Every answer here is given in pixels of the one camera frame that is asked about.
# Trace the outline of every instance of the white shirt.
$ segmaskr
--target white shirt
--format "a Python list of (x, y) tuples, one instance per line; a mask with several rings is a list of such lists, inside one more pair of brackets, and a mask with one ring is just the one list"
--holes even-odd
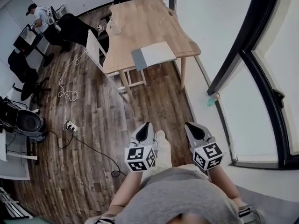
[(46, 11), (47, 11), (47, 9), (45, 9), (44, 7), (40, 7), (40, 6), (37, 6), (34, 11), (34, 16), (35, 16), (36, 20), (40, 18), (42, 21), (42, 25), (38, 28), (41, 32), (44, 32), (49, 27), (49, 25), (47, 23), (47, 12)]

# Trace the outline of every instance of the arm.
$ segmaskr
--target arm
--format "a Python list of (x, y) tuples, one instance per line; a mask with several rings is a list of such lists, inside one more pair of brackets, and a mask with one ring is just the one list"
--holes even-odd
[(237, 187), (223, 171), (220, 165), (210, 169), (208, 172), (212, 183), (219, 187), (229, 199), (233, 200), (238, 208), (246, 205), (242, 202)]
[(121, 187), (112, 199), (109, 210), (105, 212), (103, 216), (116, 216), (124, 209), (124, 207), (139, 191), (142, 174), (143, 172), (129, 172), (125, 181), (122, 183)]
[(33, 26), (33, 29), (38, 28), (42, 25), (42, 20), (40, 18), (38, 18), (36, 20), (36, 24)]

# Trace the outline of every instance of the power strip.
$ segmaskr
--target power strip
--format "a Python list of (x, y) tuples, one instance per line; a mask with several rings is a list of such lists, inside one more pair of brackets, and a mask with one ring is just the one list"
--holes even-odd
[(71, 121), (68, 121), (68, 126), (69, 125), (71, 125), (71, 128), (73, 128), (73, 131), (76, 132), (78, 130), (78, 127), (74, 123), (72, 123)]

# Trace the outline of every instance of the gray carpet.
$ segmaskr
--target gray carpet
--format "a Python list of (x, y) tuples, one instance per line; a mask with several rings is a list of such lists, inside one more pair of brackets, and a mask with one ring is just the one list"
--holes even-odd
[(299, 203), (266, 196), (238, 187), (242, 200), (264, 212), (267, 223), (293, 224), (299, 217)]

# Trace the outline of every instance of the table leg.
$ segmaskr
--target table leg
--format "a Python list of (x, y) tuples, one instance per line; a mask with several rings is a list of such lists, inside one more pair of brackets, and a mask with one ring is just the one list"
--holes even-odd
[(130, 98), (130, 100), (132, 102), (133, 101), (133, 94), (132, 94), (132, 91), (130, 90), (130, 87), (129, 87), (129, 84), (128, 84), (125, 72), (123, 70), (120, 70), (118, 73), (121, 76), (121, 81), (123, 82), (123, 84), (124, 84), (124, 86), (125, 86), (125, 88), (127, 90), (127, 93), (129, 95), (129, 98)]
[(35, 47), (35, 50), (37, 50), (45, 59), (43, 62), (43, 67), (48, 66), (54, 58), (54, 53), (51, 53), (50, 55), (46, 56), (43, 52), (41, 52), (41, 50), (37, 46)]
[(7, 152), (6, 155), (13, 156), (13, 157), (18, 157), (18, 158), (23, 158), (23, 159), (37, 160), (37, 156), (28, 156), (28, 155), (22, 155), (22, 154), (15, 154), (15, 153), (11, 153), (11, 152)]
[(186, 73), (186, 57), (181, 58), (181, 90), (184, 90), (185, 86), (185, 73)]

